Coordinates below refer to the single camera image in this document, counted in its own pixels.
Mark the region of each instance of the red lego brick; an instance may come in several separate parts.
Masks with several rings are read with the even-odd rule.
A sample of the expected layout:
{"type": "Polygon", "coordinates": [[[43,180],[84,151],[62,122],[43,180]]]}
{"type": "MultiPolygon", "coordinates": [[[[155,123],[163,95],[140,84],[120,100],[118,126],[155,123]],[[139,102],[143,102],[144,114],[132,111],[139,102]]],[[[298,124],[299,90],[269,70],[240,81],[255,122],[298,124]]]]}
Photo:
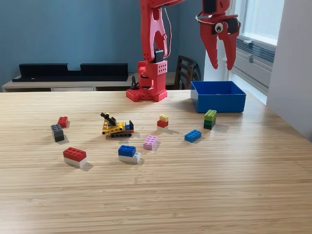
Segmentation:
{"type": "Polygon", "coordinates": [[[63,155],[65,158],[71,159],[76,162],[81,162],[87,157],[86,152],[74,148],[68,148],[63,152],[63,155]]]}
{"type": "Polygon", "coordinates": [[[58,124],[62,127],[62,128],[67,128],[68,125],[68,117],[60,117],[58,120],[58,124]]]}
{"type": "Polygon", "coordinates": [[[161,121],[161,120],[159,120],[158,122],[157,122],[157,126],[158,127],[161,127],[161,128],[165,128],[165,127],[167,127],[169,125],[169,122],[165,122],[165,121],[161,121]]]}
{"type": "Polygon", "coordinates": [[[126,92],[127,98],[131,99],[134,102],[141,100],[142,90],[132,90],[128,89],[126,92]]]}

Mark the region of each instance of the pink lego brick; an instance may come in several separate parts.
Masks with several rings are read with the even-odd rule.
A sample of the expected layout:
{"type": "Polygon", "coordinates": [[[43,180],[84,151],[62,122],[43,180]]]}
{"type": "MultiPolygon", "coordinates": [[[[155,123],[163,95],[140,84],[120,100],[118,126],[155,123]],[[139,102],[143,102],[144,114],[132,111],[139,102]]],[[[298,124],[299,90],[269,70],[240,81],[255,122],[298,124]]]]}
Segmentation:
{"type": "Polygon", "coordinates": [[[156,136],[148,136],[143,144],[143,148],[145,150],[153,150],[153,147],[157,145],[157,137],[156,136]]]}

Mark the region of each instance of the window sill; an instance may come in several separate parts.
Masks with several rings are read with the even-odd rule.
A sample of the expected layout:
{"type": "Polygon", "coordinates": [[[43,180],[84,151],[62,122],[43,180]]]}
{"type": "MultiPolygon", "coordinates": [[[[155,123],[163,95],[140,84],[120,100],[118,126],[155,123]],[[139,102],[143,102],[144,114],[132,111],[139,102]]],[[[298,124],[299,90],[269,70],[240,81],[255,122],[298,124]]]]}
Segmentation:
{"type": "Polygon", "coordinates": [[[277,40],[261,37],[251,33],[243,33],[238,36],[241,40],[252,40],[254,43],[264,45],[266,47],[276,49],[277,40]]]}

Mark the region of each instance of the robotic arm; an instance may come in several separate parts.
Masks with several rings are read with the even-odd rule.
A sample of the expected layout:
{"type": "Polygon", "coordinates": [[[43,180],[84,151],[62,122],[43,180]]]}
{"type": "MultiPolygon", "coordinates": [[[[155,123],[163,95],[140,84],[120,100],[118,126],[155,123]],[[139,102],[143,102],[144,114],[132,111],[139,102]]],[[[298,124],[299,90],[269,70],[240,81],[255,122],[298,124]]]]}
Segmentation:
{"type": "MultiPolygon", "coordinates": [[[[132,101],[160,101],[167,97],[166,58],[171,50],[171,25],[169,48],[167,35],[162,20],[162,7],[168,17],[165,6],[175,5],[184,0],[140,0],[141,5],[141,40],[144,62],[138,63],[139,89],[128,90],[127,97],[132,101]]],[[[206,47],[210,61],[218,68],[217,38],[224,42],[227,55],[227,67],[233,68],[236,59],[236,38],[239,35],[238,15],[226,16],[231,0],[202,0],[202,11],[196,16],[200,23],[200,35],[206,47]]]]}

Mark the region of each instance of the lego vehicle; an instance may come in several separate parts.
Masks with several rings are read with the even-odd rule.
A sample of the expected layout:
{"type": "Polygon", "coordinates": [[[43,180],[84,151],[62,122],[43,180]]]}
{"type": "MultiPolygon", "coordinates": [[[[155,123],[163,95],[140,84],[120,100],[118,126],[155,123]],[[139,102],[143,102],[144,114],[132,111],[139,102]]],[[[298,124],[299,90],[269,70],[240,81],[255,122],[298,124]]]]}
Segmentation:
{"type": "Polygon", "coordinates": [[[125,122],[117,122],[114,117],[109,117],[109,113],[101,113],[101,116],[105,119],[102,134],[110,135],[111,138],[117,137],[131,137],[134,133],[134,125],[129,121],[129,124],[125,122]]]}

